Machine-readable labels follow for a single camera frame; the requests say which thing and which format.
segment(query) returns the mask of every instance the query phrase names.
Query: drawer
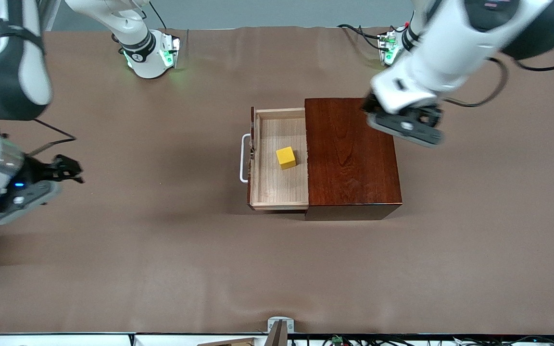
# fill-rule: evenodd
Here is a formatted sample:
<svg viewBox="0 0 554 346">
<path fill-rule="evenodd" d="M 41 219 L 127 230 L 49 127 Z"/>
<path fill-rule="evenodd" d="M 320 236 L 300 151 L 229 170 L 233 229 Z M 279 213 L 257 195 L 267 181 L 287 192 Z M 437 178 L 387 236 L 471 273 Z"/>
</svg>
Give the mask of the drawer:
<svg viewBox="0 0 554 346">
<path fill-rule="evenodd" d="M 252 108 L 248 204 L 253 210 L 307 210 L 305 108 Z M 292 147 L 297 165 L 282 170 L 275 152 Z"/>
</svg>

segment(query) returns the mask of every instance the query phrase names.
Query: white handle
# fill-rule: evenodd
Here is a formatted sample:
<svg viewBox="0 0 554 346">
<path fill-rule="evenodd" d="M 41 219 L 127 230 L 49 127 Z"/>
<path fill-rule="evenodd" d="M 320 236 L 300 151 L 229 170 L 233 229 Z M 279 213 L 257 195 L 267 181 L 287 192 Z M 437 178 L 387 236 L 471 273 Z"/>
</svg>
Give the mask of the white handle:
<svg viewBox="0 0 554 346">
<path fill-rule="evenodd" d="M 247 137 L 251 137 L 251 134 L 244 134 L 242 135 L 242 138 L 240 138 L 240 171 L 239 171 L 239 179 L 240 179 L 240 182 L 244 183 L 244 184 L 247 184 L 248 183 L 248 180 L 247 179 L 244 179 L 242 177 L 242 171 L 243 171 L 243 166 L 244 166 L 244 162 L 243 162 L 243 158 L 245 156 L 245 138 Z"/>
</svg>

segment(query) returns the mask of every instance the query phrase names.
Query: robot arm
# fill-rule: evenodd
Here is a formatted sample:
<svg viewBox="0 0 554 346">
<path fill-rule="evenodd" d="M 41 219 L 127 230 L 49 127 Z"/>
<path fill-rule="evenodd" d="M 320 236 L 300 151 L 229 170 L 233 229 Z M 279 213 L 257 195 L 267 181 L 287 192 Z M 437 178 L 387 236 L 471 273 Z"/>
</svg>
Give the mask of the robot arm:
<svg viewBox="0 0 554 346">
<path fill-rule="evenodd" d="M 524 59 L 554 48 L 554 0 L 414 1 L 414 20 L 400 35 L 391 68 L 371 79 L 363 110 L 382 132 L 433 147 L 438 103 L 498 51 Z M 423 26 L 415 20 L 425 22 Z"/>
<path fill-rule="evenodd" d="M 94 18 L 116 37 L 127 65 L 143 78 L 156 78 L 176 67 L 180 47 L 178 37 L 149 30 L 143 18 L 133 11 L 149 0 L 65 0 L 70 8 Z"/>
<path fill-rule="evenodd" d="M 35 0 L 0 0 L 0 120 L 34 120 L 52 98 Z M 77 162 L 43 164 L 0 136 L 0 224 L 55 197 L 57 181 L 79 180 Z"/>
</svg>

